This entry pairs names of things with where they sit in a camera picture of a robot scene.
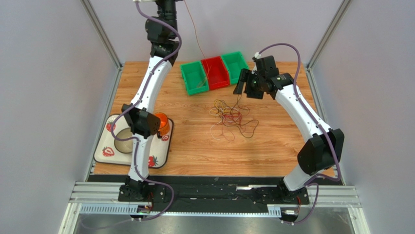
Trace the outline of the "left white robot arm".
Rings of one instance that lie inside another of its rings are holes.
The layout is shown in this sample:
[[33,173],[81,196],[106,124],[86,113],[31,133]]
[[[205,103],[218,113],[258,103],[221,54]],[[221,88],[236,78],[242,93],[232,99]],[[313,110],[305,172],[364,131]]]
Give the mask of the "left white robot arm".
[[148,159],[151,142],[158,133],[160,118],[154,115],[156,98],[167,74],[173,67],[182,39],[178,33],[177,10],[174,0],[157,0],[157,16],[150,17],[135,1],[139,14],[146,18],[145,31],[151,42],[148,70],[130,104],[122,106],[122,115],[132,133],[133,151],[130,171],[120,191],[125,195],[146,197],[150,180]]

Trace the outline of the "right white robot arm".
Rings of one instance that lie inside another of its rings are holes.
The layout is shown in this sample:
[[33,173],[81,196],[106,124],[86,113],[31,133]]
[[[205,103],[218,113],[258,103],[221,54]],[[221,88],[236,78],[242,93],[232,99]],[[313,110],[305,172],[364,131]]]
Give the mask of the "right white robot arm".
[[245,93],[255,99],[270,95],[295,122],[305,142],[297,155],[297,166],[277,186],[277,197],[291,201],[324,170],[339,164],[344,133],[325,123],[303,100],[296,79],[289,73],[280,73],[273,56],[262,57],[256,53],[253,61],[253,70],[241,70],[233,93]]

